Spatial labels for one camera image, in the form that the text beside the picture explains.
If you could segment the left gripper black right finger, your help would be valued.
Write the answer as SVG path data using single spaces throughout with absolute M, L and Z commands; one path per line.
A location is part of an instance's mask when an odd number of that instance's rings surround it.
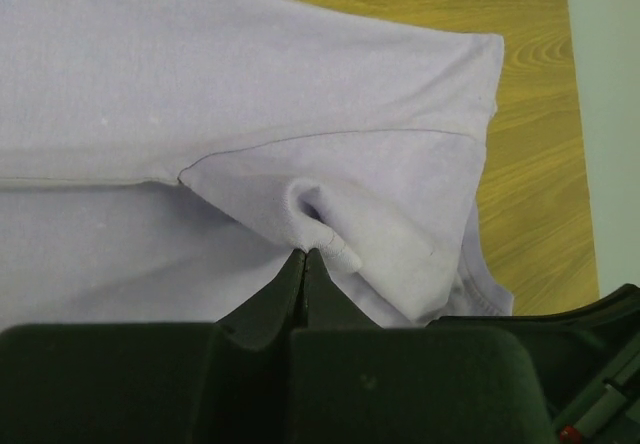
M 293 443 L 552 443 L 532 360 L 476 325 L 383 329 L 307 255 L 306 322 L 290 337 Z

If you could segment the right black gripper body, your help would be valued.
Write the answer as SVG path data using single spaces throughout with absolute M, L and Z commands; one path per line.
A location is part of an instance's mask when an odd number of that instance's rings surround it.
M 514 335 L 536 369 L 561 443 L 639 441 L 639 287 L 587 306 L 526 317 L 442 317 L 435 326 L 484 326 Z

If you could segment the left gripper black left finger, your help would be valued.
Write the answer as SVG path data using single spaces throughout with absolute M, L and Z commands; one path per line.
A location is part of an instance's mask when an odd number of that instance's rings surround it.
M 29 324 L 1 335 L 5 443 L 277 443 L 304 253 L 218 322 Z

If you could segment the purple t shirt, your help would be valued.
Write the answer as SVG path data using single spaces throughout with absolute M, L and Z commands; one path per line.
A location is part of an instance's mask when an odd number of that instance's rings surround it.
M 295 249 L 382 326 L 507 316 L 504 56 L 292 0 L 1 0 L 1 324 L 215 321 Z

